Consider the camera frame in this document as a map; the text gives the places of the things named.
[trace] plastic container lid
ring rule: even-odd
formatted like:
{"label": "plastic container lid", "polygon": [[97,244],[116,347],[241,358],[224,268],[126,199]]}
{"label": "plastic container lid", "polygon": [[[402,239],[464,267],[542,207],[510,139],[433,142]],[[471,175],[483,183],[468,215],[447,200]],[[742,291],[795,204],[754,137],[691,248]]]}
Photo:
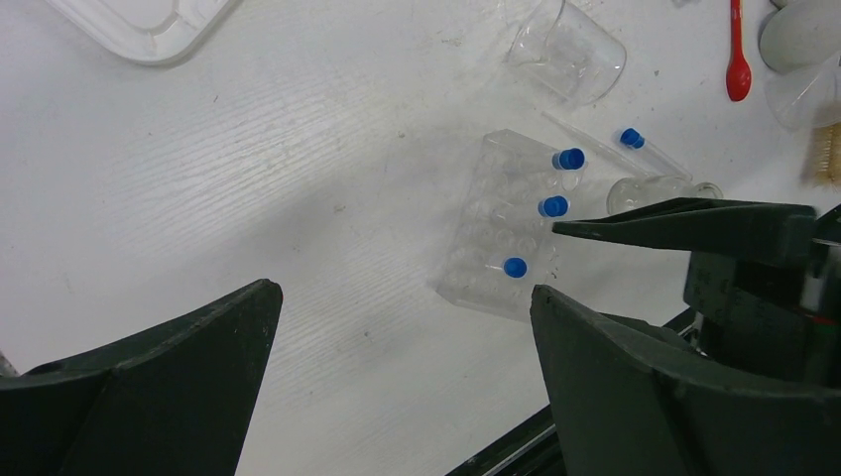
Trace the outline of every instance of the plastic container lid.
{"label": "plastic container lid", "polygon": [[511,278],[519,279],[526,275],[526,272],[529,270],[529,266],[523,258],[509,258],[505,260],[505,263],[502,265],[502,269],[505,274]]}
{"label": "plastic container lid", "polygon": [[178,60],[237,0],[47,0],[110,52],[140,64]]}
{"label": "plastic container lid", "polygon": [[577,171],[584,167],[584,151],[568,149],[552,157],[552,166],[560,171]]}
{"label": "plastic container lid", "polygon": [[619,142],[631,149],[641,149],[646,144],[646,138],[637,132],[637,129],[628,128],[622,133]]}
{"label": "plastic container lid", "polygon": [[538,212],[547,218],[563,216],[569,211],[569,200],[558,195],[547,198],[538,205]]}

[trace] red plastic spoon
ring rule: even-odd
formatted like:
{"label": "red plastic spoon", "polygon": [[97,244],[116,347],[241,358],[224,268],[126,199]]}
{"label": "red plastic spoon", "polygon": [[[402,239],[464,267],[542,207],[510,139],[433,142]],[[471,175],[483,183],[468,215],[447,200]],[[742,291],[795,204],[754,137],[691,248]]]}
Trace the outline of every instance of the red plastic spoon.
{"label": "red plastic spoon", "polygon": [[727,94],[733,102],[751,92],[751,67],[742,53],[742,0],[730,0],[730,38],[732,53],[727,67]]}

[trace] blue cap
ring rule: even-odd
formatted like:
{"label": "blue cap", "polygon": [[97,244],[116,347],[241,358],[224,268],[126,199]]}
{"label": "blue cap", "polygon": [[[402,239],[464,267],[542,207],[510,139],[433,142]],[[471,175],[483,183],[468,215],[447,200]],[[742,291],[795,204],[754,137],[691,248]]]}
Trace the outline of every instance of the blue cap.
{"label": "blue cap", "polygon": [[637,129],[628,128],[622,133],[622,137],[619,138],[619,142],[631,149],[640,149],[646,144],[646,138],[640,135],[640,133],[637,132]]}
{"label": "blue cap", "polygon": [[567,149],[552,156],[552,166],[559,171],[577,171],[584,167],[584,151]]}
{"label": "blue cap", "polygon": [[529,266],[523,261],[523,258],[509,258],[503,263],[502,270],[511,278],[519,279],[526,275]]}
{"label": "blue cap", "polygon": [[569,200],[558,195],[538,203],[538,213],[546,218],[557,218],[569,211]]}

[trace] white table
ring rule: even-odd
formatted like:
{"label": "white table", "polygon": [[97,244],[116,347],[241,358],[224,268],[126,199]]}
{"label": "white table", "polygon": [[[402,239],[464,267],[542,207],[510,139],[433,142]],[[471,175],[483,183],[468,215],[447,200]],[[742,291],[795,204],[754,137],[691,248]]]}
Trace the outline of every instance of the white table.
{"label": "white table", "polygon": [[[800,184],[808,136],[771,116],[753,43],[754,90],[727,99],[726,5],[591,3],[629,61],[569,121],[606,141],[636,126],[730,198],[838,201]],[[771,7],[748,3],[753,39]],[[244,0],[149,68],[3,2],[0,349],[29,370],[270,278],[286,302],[239,474],[446,473],[546,404],[529,326],[430,285],[481,136],[563,145],[497,80],[534,4]],[[620,176],[594,158],[580,203],[601,213]],[[557,247],[574,298],[681,310],[684,254]]]}

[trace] brush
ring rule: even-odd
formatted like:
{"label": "brush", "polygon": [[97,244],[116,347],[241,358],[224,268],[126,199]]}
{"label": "brush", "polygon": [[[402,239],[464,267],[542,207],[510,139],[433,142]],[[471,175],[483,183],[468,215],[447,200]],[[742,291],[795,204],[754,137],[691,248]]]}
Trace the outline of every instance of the brush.
{"label": "brush", "polygon": [[841,186],[841,123],[813,131],[809,161],[816,184]]}

